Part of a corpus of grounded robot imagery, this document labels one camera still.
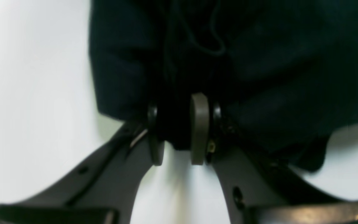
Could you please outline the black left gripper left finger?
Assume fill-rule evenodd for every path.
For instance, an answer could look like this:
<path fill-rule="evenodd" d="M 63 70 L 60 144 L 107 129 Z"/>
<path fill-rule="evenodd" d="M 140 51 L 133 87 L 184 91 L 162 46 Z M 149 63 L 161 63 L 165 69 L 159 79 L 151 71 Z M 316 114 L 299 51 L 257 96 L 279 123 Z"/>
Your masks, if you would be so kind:
<path fill-rule="evenodd" d="M 0 204 L 0 224 L 129 224 L 142 178 L 163 161 L 157 106 L 125 122 L 112 138 L 46 190 Z"/>

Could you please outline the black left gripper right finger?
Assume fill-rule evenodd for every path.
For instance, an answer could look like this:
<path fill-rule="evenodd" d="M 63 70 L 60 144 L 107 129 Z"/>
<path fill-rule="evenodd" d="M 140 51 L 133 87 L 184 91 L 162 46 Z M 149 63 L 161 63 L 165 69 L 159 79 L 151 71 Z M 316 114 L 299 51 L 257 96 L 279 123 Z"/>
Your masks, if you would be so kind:
<path fill-rule="evenodd" d="M 218 103 L 190 100 L 191 162 L 206 163 L 223 190 L 231 224 L 358 224 L 358 200 L 313 187 L 283 162 L 235 142 Z"/>

